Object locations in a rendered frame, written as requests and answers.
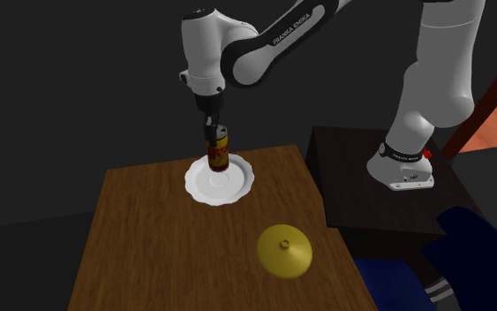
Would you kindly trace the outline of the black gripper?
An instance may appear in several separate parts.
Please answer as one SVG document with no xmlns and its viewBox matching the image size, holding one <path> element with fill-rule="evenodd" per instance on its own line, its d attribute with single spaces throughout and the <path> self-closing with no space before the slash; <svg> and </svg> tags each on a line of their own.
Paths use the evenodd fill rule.
<svg viewBox="0 0 497 311">
<path fill-rule="evenodd" d="M 216 145 L 220 110 L 224 106 L 224 94 L 194 95 L 198 110 L 206 116 L 204 122 L 205 139 L 209 145 Z"/>
</svg>

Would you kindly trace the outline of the yellow cone-shaped lid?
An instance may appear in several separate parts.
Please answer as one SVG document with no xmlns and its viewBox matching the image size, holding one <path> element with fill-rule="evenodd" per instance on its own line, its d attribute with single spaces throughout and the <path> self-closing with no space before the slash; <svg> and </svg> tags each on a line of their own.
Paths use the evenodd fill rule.
<svg viewBox="0 0 497 311">
<path fill-rule="evenodd" d="M 266 228 L 257 240 L 256 252 L 261 267 L 270 275 L 282 279 L 302 276 L 313 261 L 309 239 L 288 224 Z"/>
</svg>

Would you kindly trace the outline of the dark blue chair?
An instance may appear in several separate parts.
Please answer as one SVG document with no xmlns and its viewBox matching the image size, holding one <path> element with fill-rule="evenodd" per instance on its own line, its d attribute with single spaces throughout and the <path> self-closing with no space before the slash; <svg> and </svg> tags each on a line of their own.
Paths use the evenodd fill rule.
<svg viewBox="0 0 497 311">
<path fill-rule="evenodd" d="M 461 311 L 497 311 L 497 229 L 465 207 L 436 217 L 446 235 L 421 253 L 449 283 Z M 356 259 L 378 311 L 437 311 L 408 264 Z"/>
</svg>

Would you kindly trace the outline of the dark robot stand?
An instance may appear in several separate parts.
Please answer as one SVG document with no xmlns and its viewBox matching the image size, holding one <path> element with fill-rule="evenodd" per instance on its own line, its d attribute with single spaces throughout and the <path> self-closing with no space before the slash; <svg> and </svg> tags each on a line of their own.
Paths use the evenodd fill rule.
<svg viewBox="0 0 497 311">
<path fill-rule="evenodd" d="M 339 230 L 354 258 L 407 262 L 429 286 L 441 275 L 421 248 L 445 234 L 436 216 L 452 207 L 479 209 L 433 141 L 426 145 L 433 187 L 393 191 L 372 178 L 366 164 L 385 136 L 383 130 L 315 126 L 305 163 L 328 226 Z"/>
</svg>

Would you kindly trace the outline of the red and yellow can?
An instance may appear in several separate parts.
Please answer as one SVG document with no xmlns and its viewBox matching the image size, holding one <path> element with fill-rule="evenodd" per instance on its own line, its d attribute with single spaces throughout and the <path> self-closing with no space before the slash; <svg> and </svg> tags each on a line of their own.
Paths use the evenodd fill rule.
<svg viewBox="0 0 497 311">
<path fill-rule="evenodd" d="M 209 168 L 214 172 L 226 171 L 229 168 L 229 135 L 224 125 L 216 127 L 215 146 L 207 140 L 207 160 Z"/>
</svg>

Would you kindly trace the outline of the brown wooden table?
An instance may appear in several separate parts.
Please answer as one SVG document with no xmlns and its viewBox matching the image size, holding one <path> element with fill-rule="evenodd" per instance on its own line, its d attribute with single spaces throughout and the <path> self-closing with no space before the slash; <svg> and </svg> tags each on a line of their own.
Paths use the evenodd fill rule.
<svg viewBox="0 0 497 311">
<path fill-rule="evenodd" d="M 245 151 L 255 180 L 230 205 L 196 202 L 189 160 L 107 171 L 67 311 L 378 311 L 294 145 Z M 298 228 L 313 260 L 296 279 L 259 264 L 259 235 Z"/>
</svg>

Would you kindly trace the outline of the dark red wooden beam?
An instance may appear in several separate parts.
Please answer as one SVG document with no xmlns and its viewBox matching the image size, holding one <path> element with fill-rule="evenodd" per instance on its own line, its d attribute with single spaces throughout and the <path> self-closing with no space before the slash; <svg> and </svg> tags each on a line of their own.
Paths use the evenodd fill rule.
<svg viewBox="0 0 497 311">
<path fill-rule="evenodd" d="M 497 108 L 497 78 L 478 101 L 472 115 L 461 123 L 445 144 L 441 153 L 446 160 L 453 160 Z"/>
</svg>

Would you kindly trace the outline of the white scalloped plate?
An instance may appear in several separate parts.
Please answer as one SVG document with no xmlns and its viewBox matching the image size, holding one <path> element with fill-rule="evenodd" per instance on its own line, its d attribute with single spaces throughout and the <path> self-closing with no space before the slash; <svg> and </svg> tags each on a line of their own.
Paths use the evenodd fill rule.
<svg viewBox="0 0 497 311">
<path fill-rule="evenodd" d="M 254 179 L 252 166 L 240 155 L 229 154 L 229 167 L 221 172 L 212 171 L 204 155 L 185 173 L 184 188 L 195 201 L 216 207 L 246 196 Z"/>
</svg>

